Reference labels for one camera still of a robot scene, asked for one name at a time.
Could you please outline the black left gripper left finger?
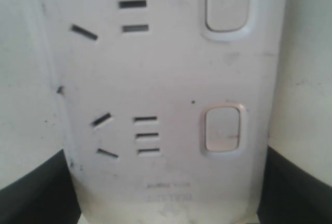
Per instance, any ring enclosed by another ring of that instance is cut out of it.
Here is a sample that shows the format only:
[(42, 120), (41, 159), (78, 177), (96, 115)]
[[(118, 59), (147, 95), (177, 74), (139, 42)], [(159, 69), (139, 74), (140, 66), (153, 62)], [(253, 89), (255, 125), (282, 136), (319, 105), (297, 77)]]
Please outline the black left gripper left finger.
[(1, 223), (78, 223), (80, 217), (63, 150), (1, 189)]

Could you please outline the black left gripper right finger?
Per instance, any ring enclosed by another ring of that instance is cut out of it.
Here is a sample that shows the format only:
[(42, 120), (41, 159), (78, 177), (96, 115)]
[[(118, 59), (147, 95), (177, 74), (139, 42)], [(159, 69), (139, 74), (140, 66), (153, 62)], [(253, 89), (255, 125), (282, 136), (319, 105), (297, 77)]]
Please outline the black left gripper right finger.
[(269, 147), (257, 215), (260, 223), (331, 223), (331, 186)]

